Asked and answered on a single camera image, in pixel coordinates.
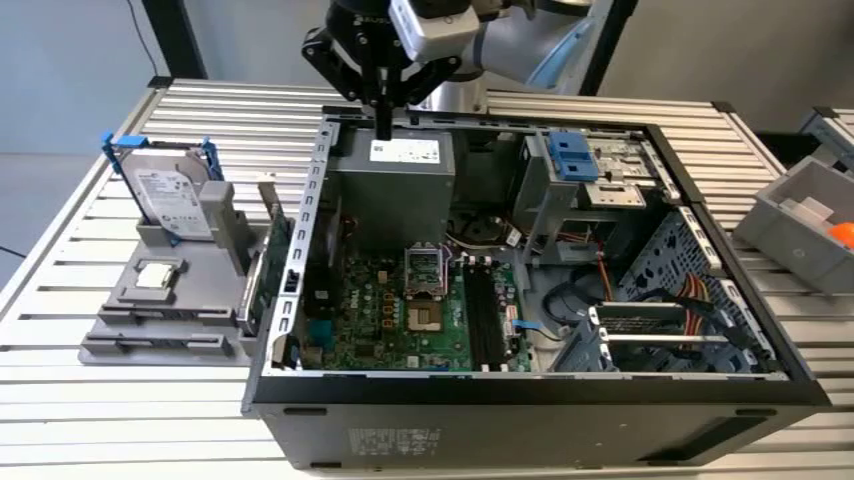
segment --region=gray floor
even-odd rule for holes
[[[0,153],[0,246],[29,252],[93,161],[94,155]],[[0,287],[20,263],[0,251]]]

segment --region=green circuit board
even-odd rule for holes
[[[333,342],[323,353],[325,370],[471,371],[464,282],[459,265],[448,265],[447,294],[439,302],[432,299],[407,300],[404,275],[403,255],[351,256],[347,259],[340,315],[332,320]],[[492,278],[496,290],[497,287],[505,290],[513,286],[509,268],[493,269]],[[436,330],[413,331],[411,311],[424,304],[433,308],[429,327]],[[496,321],[503,322],[504,309],[500,308],[499,312]],[[520,348],[517,354],[508,358],[508,369],[529,371],[527,345],[521,338],[517,342]]]

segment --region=white wall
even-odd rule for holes
[[[0,61],[0,152],[94,159],[100,134],[118,127],[153,75],[124,0],[0,0]]]
[[[640,0],[599,92],[727,100],[754,129],[854,107],[854,1]]]
[[[300,55],[328,0],[184,0],[208,78],[328,85]]]

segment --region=orange object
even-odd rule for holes
[[[840,223],[827,230],[827,234],[839,240],[846,247],[854,248],[854,223]]]

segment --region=metal rail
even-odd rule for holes
[[[259,173],[275,173],[285,211],[296,211],[323,104],[344,102],[324,88],[178,80],[145,93],[120,131],[174,141],[209,134],[235,182],[236,207],[261,221],[264,205],[252,182]],[[489,104],[500,115],[658,124],[727,230],[750,209],[755,191],[782,171],[738,116],[708,103],[491,93]],[[851,126],[854,112],[840,115]],[[0,475],[297,476],[264,425],[240,418],[245,369],[84,367],[77,362],[77,344],[133,250],[137,216],[101,158],[0,295],[0,466],[18,466]],[[736,247],[835,410],[699,468],[460,476],[854,478],[854,297],[816,295],[758,252]]]

